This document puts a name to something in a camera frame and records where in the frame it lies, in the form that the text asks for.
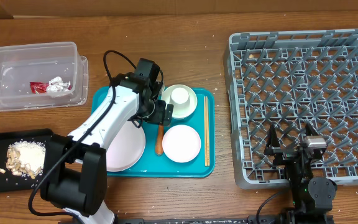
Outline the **orange carrot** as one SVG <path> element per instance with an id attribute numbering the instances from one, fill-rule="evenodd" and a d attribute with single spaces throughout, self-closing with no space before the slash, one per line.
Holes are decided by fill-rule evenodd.
<path id="1" fill-rule="evenodd" d="M 164 127 L 160 125 L 158 127 L 157 139 L 155 143 L 155 153 L 158 156 L 161 156 L 163 154 L 163 148 L 162 148 L 163 135 L 164 135 Z"/>

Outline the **pile of white rice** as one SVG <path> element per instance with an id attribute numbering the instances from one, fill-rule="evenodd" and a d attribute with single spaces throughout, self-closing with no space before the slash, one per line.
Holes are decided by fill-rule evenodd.
<path id="1" fill-rule="evenodd" d="M 20 150 L 20 152 L 24 153 L 30 159 L 31 162 L 34 162 L 41 166 L 42 170 L 39 174 L 43 172 L 46 152 L 46 147 L 44 143 L 36 141 L 18 141 L 13 144 L 10 144 L 9 147 L 14 147 Z"/>

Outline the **white tissue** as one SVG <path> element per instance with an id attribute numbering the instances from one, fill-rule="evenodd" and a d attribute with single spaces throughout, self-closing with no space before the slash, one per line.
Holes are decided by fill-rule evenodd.
<path id="1" fill-rule="evenodd" d="M 51 79 L 46 88 L 47 93 L 58 93 L 63 91 L 70 91 L 71 83 L 64 82 L 61 77 L 55 77 Z"/>

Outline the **large white plate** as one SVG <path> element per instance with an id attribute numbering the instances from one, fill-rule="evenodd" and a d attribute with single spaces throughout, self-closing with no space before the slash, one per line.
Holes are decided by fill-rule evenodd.
<path id="1" fill-rule="evenodd" d="M 143 128 L 137 128 L 127 121 L 107 150 L 107 171 L 120 172 L 132 167 L 143 155 L 145 144 Z"/>

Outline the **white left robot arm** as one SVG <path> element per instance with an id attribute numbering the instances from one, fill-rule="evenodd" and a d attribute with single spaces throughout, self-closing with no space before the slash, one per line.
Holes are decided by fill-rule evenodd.
<path id="1" fill-rule="evenodd" d="M 107 191 L 106 153 L 118 132 L 130 121 L 168 126 L 173 105 L 160 100 L 162 74 L 153 61 L 140 59 L 133 72 L 110 78 L 104 101 L 67 137 L 52 135 L 46 147 L 44 174 L 35 191 L 60 208 L 59 215 L 77 223 L 114 223 L 104 202 Z"/>

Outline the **red snack wrapper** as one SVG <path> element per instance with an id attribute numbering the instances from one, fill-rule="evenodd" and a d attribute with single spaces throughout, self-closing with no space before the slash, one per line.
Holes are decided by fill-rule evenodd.
<path id="1" fill-rule="evenodd" d="M 47 93 L 46 92 L 47 86 L 48 86 L 48 83 L 30 82 L 30 89 L 33 94 Z"/>

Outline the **pile of peanut shells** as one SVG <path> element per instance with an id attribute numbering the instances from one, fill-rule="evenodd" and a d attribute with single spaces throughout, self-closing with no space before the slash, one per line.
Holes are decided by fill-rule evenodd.
<path id="1" fill-rule="evenodd" d="M 31 162 L 24 153 L 14 147 L 8 148 L 6 156 L 6 169 L 11 171 L 12 175 L 35 179 L 42 170 L 39 164 Z"/>

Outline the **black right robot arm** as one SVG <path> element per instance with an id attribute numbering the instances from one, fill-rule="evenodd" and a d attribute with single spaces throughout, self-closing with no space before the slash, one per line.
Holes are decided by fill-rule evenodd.
<path id="1" fill-rule="evenodd" d="M 285 208 L 277 216 L 260 216 L 265 204 L 286 190 L 277 192 L 264 201 L 256 213 L 257 223 L 333 223 L 327 213 L 333 209 L 337 185 L 326 177 L 315 177 L 311 165 L 323 158 L 327 149 L 325 139 L 309 123 L 306 137 L 290 149 L 281 148 L 275 126 L 267 133 L 264 154 L 273 156 L 275 166 L 284 166 L 285 178 L 290 184 L 293 207 Z"/>

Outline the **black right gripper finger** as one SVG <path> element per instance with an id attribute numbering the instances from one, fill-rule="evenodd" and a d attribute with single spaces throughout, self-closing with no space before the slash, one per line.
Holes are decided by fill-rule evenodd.
<path id="1" fill-rule="evenodd" d="M 277 133 L 275 130 L 275 125 L 271 124 L 268 134 L 267 134 L 267 143 L 266 143 L 266 149 L 271 149 L 271 148 L 279 148 L 279 139 L 277 137 Z"/>
<path id="2" fill-rule="evenodd" d="M 305 134 L 306 136 L 319 136 L 319 134 L 310 123 L 306 123 L 305 125 Z"/>

